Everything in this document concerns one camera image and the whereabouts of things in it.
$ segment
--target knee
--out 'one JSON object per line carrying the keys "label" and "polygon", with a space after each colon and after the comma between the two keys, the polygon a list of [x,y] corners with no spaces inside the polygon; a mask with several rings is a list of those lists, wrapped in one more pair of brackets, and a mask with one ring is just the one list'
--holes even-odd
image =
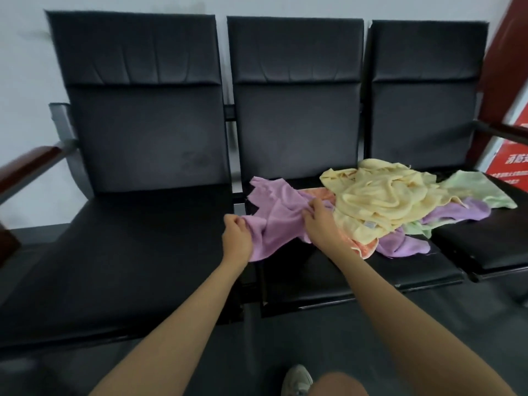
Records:
{"label": "knee", "polygon": [[310,396],[366,396],[361,383],[343,372],[329,372],[321,376],[311,387]]}

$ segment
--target hand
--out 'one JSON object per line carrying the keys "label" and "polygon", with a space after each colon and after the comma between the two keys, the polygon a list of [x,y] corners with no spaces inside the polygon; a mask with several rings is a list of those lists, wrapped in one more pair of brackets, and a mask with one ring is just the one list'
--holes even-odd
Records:
{"label": "hand", "polygon": [[232,265],[243,270],[253,252],[251,232],[246,226],[244,218],[238,215],[224,215],[225,231],[222,235],[224,258],[222,263]]}
{"label": "hand", "polygon": [[303,210],[304,226],[312,243],[323,253],[344,244],[334,221],[332,211],[327,209],[321,199],[313,199],[309,203],[313,213]]}

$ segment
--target row of seats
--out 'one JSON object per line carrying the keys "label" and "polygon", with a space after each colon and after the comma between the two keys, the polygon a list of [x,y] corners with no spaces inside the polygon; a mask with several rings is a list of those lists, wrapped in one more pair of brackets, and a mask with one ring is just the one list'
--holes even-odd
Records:
{"label": "row of seats", "polygon": [[[233,212],[215,17],[49,22],[95,196],[0,307],[4,354],[145,335],[218,264]],[[365,55],[361,19],[228,17],[228,33],[244,196],[253,176],[320,186],[357,165],[361,138],[366,157],[441,176],[464,166],[486,23],[374,21]],[[528,268],[527,197],[495,182],[518,210],[439,228],[428,255],[368,263],[402,291]],[[221,321],[248,301],[267,316],[354,297],[300,241],[249,269]]]}

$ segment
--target left hand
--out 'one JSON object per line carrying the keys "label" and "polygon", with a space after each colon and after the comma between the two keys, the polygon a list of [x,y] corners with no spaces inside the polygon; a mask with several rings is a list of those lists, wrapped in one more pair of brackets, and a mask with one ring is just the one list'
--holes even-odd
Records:
{"label": "left hand", "polygon": [[251,232],[246,226],[244,218],[238,215],[225,214],[224,224],[226,229],[222,235],[224,249],[222,263],[243,270],[253,252]]}

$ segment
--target white wall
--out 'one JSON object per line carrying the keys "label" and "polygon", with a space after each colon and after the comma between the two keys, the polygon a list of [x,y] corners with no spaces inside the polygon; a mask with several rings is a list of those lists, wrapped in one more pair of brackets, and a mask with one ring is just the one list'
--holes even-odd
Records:
{"label": "white wall", "polygon": [[[1,0],[0,166],[58,141],[49,102],[67,102],[44,10],[191,12],[216,15],[230,82],[226,15],[488,20],[494,33],[510,0]],[[0,206],[8,228],[70,222],[86,202],[63,161]]]}

